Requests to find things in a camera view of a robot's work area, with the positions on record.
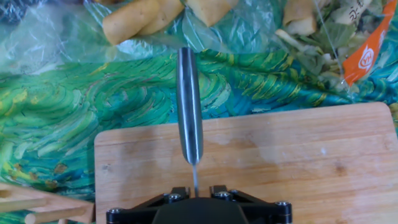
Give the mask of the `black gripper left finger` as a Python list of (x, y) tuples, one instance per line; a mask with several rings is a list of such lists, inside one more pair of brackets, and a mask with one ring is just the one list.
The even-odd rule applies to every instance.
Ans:
[(111, 208), (106, 212), (107, 224), (152, 223), (156, 213), (164, 205), (190, 198), (189, 187), (174, 187), (171, 192), (160, 194), (133, 208)]

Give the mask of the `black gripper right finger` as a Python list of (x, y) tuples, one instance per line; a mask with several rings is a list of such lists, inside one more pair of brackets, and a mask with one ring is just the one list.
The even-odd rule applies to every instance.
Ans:
[(227, 201), (241, 209), (240, 217), (248, 223), (289, 224), (292, 223), (292, 204), (288, 201), (266, 202), (225, 185), (210, 187), (211, 198)]

